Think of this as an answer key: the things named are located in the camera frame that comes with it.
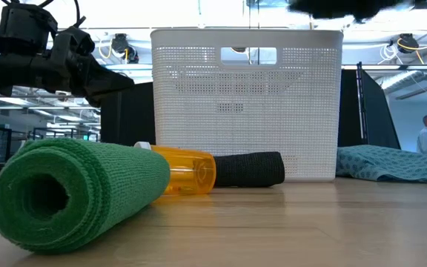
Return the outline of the black background table frame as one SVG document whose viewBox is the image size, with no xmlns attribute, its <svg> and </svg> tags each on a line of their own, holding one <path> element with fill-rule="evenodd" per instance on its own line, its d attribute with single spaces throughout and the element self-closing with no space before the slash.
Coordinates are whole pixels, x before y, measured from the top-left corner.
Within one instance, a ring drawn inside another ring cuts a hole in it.
<svg viewBox="0 0 427 267">
<path fill-rule="evenodd" d="M 100 141 L 100 135 L 96 131 L 85 131 L 77 128 L 34 128 L 27 134 L 27 138 L 31 140 L 45 138 L 70 138 L 83 139 L 91 142 Z"/>
</svg>

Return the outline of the black bandage roll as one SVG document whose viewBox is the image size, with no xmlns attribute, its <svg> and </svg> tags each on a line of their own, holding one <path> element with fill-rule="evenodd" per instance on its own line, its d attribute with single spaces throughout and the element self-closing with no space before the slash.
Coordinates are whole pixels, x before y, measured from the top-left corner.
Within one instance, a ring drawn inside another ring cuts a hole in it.
<svg viewBox="0 0 427 267">
<path fill-rule="evenodd" d="M 215 187 L 267 188 L 285 181 L 280 152 L 215 156 Z"/>
</svg>

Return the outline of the white perforated plastic basket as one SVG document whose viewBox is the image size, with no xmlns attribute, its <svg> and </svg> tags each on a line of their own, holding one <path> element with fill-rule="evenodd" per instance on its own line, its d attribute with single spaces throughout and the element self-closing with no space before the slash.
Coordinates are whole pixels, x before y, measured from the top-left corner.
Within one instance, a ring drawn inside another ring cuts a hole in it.
<svg viewBox="0 0 427 267">
<path fill-rule="evenodd" d="M 335 178 L 341 32 L 173 28 L 150 37 L 158 145 L 277 151 L 289 182 Z"/>
</svg>

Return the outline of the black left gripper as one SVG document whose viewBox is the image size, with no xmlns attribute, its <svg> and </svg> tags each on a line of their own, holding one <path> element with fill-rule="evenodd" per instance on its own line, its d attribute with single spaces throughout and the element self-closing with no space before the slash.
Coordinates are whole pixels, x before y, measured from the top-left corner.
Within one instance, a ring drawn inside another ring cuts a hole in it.
<svg viewBox="0 0 427 267">
<path fill-rule="evenodd" d="M 129 89 L 134 81 L 123 73 L 92 65 L 94 42 L 83 30 L 69 27 L 58 33 L 50 50 L 41 53 L 8 52 L 0 55 L 0 94 L 14 86 L 57 90 L 84 96 L 99 108 L 104 95 Z"/>
</svg>

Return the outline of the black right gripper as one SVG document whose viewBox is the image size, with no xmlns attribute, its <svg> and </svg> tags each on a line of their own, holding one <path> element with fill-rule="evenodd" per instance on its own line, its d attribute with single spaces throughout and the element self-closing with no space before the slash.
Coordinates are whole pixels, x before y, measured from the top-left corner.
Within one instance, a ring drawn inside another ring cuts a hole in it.
<svg viewBox="0 0 427 267">
<path fill-rule="evenodd" d="M 288 10 L 311 15 L 314 19 L 338 19 L 353 16 L 369 19 L 381 10 L 412 5 L 414 0 L 288 0 Z"/>
</svg>

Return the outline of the orange pill bottle white cap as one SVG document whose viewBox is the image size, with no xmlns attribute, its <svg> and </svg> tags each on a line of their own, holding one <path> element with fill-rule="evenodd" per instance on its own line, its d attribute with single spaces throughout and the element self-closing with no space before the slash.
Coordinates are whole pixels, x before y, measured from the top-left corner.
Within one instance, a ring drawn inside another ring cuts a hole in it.
<svg viewBox="0 0 427 267">
<path fill-rule="evenodd" d="M 170 182 L 164 194 L 208 194 L 216 181 L 216 163 L 207 152 L 151 145 L 137 142 L 134 147 L 154 151 L 165 158 L 170 168 Z"/>
</svg>

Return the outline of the teal patterned cloth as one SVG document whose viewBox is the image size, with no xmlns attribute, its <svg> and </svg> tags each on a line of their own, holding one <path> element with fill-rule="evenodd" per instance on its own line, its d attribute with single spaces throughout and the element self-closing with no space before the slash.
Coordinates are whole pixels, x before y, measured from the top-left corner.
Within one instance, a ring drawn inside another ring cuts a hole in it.
<svg viewBox="0 0 427 267">
<path fill-rule="evenodd" d="M 336 175 L 375 182 L 427 184 L 427 155 L 374 145 L 339 147 Z"/>
</svg>

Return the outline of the black partition panel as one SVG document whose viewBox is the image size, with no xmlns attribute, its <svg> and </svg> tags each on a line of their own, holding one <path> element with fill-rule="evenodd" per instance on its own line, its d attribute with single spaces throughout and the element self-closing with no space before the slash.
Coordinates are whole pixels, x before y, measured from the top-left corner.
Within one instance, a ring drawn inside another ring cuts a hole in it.
<svg viewBox="0 0 427 267">
<path fill-rule="evenodd" d="M 156 143 L 153 83 L 113 93 L 101 104 L 101 142 L 133 146 Z"/>
<path fill-rule="evenodd" d="M 401 149 L 383 89 L 362 65 L 342 71 L 338 145 Z"/>
</svg>

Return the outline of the green bandage roll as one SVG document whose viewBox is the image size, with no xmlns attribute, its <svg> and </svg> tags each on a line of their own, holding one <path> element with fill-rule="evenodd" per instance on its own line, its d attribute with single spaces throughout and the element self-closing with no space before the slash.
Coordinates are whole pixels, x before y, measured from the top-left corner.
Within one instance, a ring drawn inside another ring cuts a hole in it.
<svg viewBox="0 0 427 267">
<path fill-rule="evenodd" d="M 167 161 L 142 148 L 29 141 L 0 172 L 0 234 L 37 254 L 72 252 L 157 200 L 169 179 Z"/>
</svg>

